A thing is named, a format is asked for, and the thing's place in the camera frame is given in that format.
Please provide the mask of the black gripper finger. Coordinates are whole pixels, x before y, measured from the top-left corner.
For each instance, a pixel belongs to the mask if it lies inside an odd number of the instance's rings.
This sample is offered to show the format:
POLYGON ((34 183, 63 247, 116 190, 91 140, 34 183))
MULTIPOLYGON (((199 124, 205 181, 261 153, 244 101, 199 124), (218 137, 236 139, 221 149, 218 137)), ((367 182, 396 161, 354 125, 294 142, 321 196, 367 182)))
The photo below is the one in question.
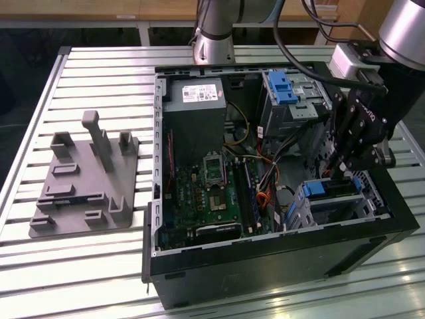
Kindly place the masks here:
POLYGON ((367 146, 359 152, 345 152, 341 157, 348 171, 368 171, 381 165, 381 154, 376 145, 367 146))
POLYGON ((332 100, 330 132, 333 136, 334 151, 327 164, 330 178, 342 178, 340 165, 344 163, 349 167, 353 149, 364 130, 364 121, 360 117, 361 105, 356 98, 357 92, 350 91, 347 96, 336 94, 332 100))

